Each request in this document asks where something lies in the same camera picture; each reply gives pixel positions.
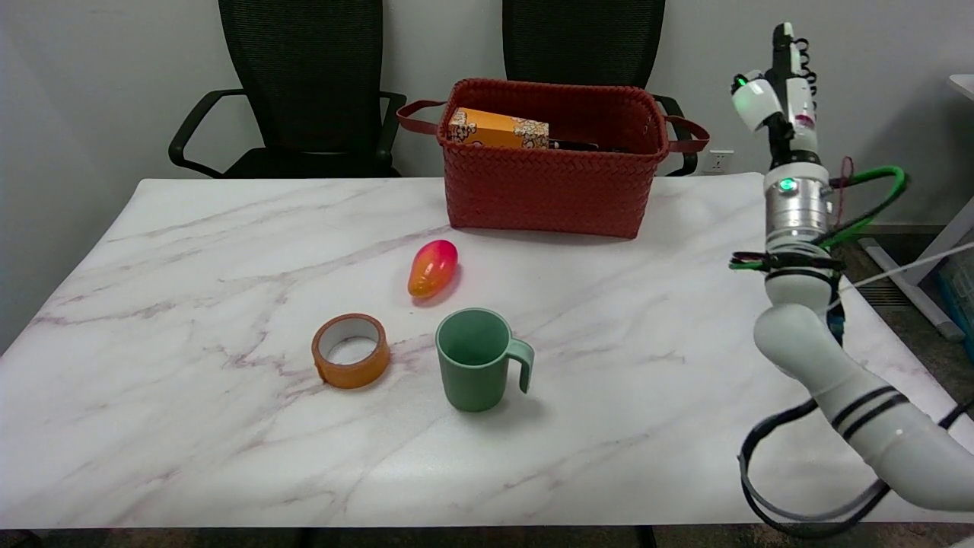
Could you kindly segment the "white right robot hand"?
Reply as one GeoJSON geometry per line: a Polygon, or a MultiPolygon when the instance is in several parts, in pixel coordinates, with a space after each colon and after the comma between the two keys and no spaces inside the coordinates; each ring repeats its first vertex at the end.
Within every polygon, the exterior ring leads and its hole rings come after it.
{"type": "Polygon", "coordinates": [[[748,129],[766,130],[770,167],[790,163],[820,165],[816,129],[817,73],[810,70],[808,41],[791,22],[772,34],[772,66],[734,76],[730,87],[735,111],[748,129]]]}

